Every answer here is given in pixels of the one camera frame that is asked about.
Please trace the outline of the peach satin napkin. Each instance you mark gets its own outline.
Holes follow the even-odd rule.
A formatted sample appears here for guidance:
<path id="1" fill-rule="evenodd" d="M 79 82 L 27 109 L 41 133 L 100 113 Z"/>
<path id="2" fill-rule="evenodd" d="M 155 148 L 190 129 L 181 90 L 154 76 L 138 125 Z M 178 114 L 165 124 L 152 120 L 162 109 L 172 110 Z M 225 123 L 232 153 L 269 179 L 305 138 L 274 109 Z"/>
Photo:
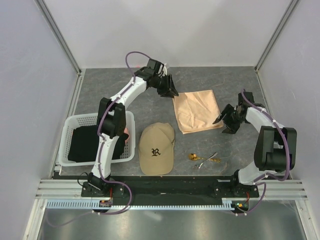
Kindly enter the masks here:
<path id="1" fill-rule="evenodd" d="M 219 129 L 222 121 L 214 123 L 220 115 L 214 92 L 210 90 L 181 92 L 173 98 L 177 125 L 183 134 Z"/>

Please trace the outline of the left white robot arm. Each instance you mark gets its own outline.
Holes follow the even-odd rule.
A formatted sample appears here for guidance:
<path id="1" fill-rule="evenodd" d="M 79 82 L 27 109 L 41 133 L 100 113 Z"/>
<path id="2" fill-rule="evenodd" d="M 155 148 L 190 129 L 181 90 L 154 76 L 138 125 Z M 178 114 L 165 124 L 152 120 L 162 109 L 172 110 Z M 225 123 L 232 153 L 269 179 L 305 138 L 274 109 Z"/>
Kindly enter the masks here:
<path id="1" fill-rule="evenodd" d="M 134 72 L 118 93 L 100 100 L 97 115 L 99 144 L 94 166 L 87 179 L 92 191 L 99 197 L 106 196 L 113 183 L 110 181 L 112 157 L 127 124 L 126 107 L 148 88 L 155 88 L 161 97 L 174 98 L 179 95 L 165 64 L 150 58 L 147 65 Z"/>

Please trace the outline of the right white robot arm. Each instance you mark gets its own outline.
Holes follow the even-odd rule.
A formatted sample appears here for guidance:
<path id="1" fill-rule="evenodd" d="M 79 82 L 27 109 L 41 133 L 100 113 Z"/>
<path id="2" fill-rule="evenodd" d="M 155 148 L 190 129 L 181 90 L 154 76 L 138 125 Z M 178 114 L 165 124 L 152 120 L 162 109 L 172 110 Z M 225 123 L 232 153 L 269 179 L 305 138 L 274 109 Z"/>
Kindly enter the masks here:
<path id="1" fill-rule="evenodd" d="M 235 134 L 242 123 L 251 124 L 258 132 L 253 161 L 235 171 L 229 191 L 235 197 L 242 196 L 247 186 L 256 185 L 264 178 L 283 182 L 288 179 L 296 163 L 297 131 L 278 123 L 266 108 L 254 101 L 252 92 L 244 89 L 238 94 L 238 104 L 227 104 L 213 122 L 223 122 L 224 134 Z"/>

